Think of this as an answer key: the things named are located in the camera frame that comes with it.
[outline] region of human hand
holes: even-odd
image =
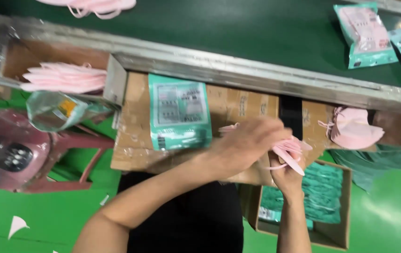
[[[234,176],[249,168],[278,141],[289,139],[292,130],[280,119],[258,117],[240,123],[199,156],[211,180]]]
[[[298,164],[303,170],[305,170],[305,157],[293,152],[289,152],[289,154],[294,160],[298,160],[300,158]],[[273,152],[269,152],[269,162],[271,167],[281,165],[278,156]],[[274,183],[283,193],[283,197],[288,200],[288,202],[296,200],[303,201],[305,194],[302,191],[302,175],[293,170],[289,165],[286,165],[280,169],[271,170],[271,175]]]

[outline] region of green conveyor belt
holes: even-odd
[[[347,69],[338,0],[137,0],[112,20],[74,18],[65,7],[0,0],[0,14],[32,16],[147,41],[401,87],[401,62]],[[399,20],[379,11],[388,30]]]

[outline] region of pink stool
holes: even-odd
[[[66,130],[58,133],[41,132],[29,123],[24,113],[1,109],[0,189],[24,193],[89,189],[92,183],[87,182],[88,175],[102,154],[114,147],[114,141],[85,127],[78,127],[87,134]],[[99,150],[78,181],[55,181],[48,178],[55,163],[71,148]]]

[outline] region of person's left hand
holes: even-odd
[[[291,135],[292,130],[285,129],[280,119],[253,118],[226,133],[197,159],[204,163],[203,170],[212,181],[226,179],[249,168],[274,143],[289,139]]]

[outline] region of human arm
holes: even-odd
[[[278,119],[259,117],[241,123],[208,151],[116,196],[85,224],[73,252],[126,252],[130,230],[161,205],[201,185],[242,172],[273,143],[291,134]]]
[[[305,169],[305,160],[296,153],[294,159],[300,158],[299,165]],[[271,156],[271,166],[279,165],[276,157]],[[280,230],[277,240],[278,253],[310,253],[311,242],[306,227],[305,197],[302,191],[302,176],[289,166],[272,170],[272,178],[283,193],[283,208]]]

